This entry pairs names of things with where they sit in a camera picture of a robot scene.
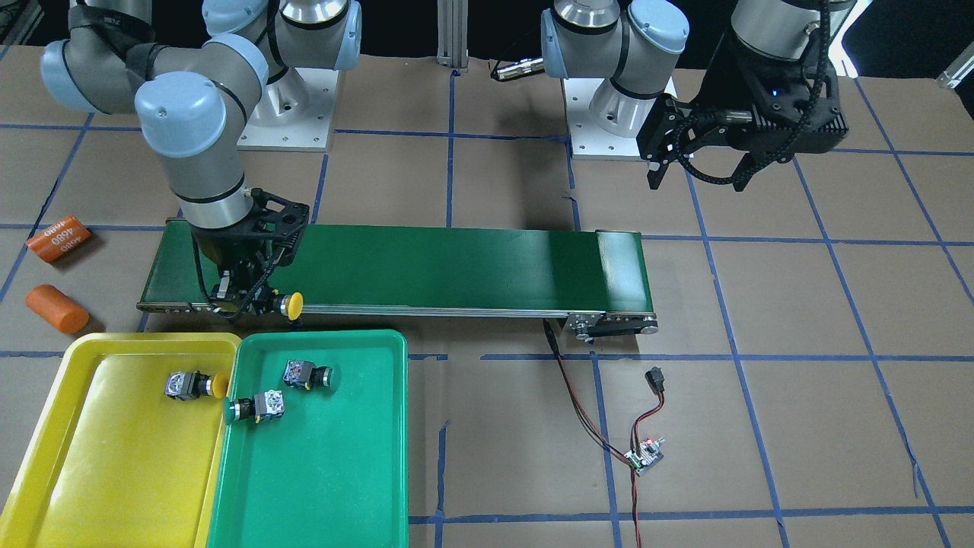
green conveyor belt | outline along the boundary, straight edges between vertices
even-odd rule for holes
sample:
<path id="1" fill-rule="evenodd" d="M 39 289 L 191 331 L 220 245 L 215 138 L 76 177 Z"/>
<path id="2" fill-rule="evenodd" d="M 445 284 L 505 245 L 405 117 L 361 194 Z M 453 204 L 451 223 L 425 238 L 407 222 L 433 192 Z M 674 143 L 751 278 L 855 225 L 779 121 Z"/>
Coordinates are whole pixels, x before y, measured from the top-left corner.
<path id="1" fill-rule="evenodd" d="M 189 224 L 170 220 L 139 308 L 205 303 Z M 204 257 L 207 287 L 217 282 Z M 306 313 L 564 317 L 653 312 L 641 237 L 629 232 L 312 225 L 271 285 Z"/>

metal post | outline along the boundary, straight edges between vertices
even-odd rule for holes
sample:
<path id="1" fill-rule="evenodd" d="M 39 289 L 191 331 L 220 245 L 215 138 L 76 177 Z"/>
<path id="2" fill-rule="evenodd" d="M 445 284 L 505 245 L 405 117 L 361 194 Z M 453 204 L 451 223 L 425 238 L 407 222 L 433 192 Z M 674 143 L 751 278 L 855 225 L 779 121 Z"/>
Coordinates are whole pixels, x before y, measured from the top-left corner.
<path id="1" fill-rule="evenodd" d="M 443 66 L 467 70 L 467 1 L 438 0 L 436 62 Z"/>
<path id="2" fill-rule="evenodd" d="M 972 69 L 974 69 L 974 43 L 967 46 L 964 53 L 960 54 L 960 57 L 937 77 L 937 85 L 941 88 L 956 88 Z"/>

orange cylinder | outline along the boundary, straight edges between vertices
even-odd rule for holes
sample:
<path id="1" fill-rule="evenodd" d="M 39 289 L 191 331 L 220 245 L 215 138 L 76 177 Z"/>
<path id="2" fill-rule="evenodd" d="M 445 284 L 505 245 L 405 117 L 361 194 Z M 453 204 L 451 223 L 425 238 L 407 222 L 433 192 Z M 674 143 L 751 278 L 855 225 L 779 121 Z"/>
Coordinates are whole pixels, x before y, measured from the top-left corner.
<path id="1" fill-rule="evenodd" d="M 27 247 L 50 263 L 91 237 L 92 233 L 77 217 L 68 215 L 27 240 Z"/>
<path id="2" fill-rule="evenodd" d="M 88 310 L 47 284 L 30 290 L 24 300 L 27 308 L 64 334 L 79 332 L 88 324 Z"/>

